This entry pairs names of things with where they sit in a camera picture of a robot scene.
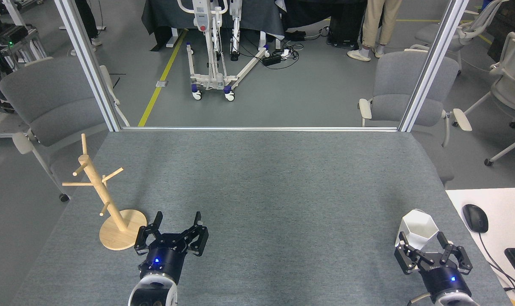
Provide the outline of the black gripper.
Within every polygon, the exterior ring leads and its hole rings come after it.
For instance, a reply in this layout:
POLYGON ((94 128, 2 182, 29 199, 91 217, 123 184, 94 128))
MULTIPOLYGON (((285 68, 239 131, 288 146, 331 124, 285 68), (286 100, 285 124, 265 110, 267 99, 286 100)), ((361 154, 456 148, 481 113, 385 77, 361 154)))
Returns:
POLYGON ((146 260, 139 265, 140 278, 149 274, 166 275, 174 283, 179 284, 183 263, 187 252, 195 256, 202 256, 205 244, 208 240, 208 228, 201 221, 201 212, 195 215, 193 226, 183 231, 178 236, 178 242, 174 243, 173 238, 161 238, 159 231, 162 222, 162 212, 157 212, 151 224, 143 225, 137 232, 134 249, 137 255, 144 255, 149 249, 146 260), (148 248, 146 241, 152 234, 157 239, 148 248))
POLYGON ((405 275, 419 271, 433 304, 472 304, 471 291, 461 276, 468 275, 473 268, 465 248, 454 245, 443 232, 437 233, 437 239, 444 249, 439 266, 422 267, 421 261, 428 261, 426 254, 405 241, 396 247, 397 262, 405 275), (452 254, 458 260, 458 268, 446 265, 452 254))

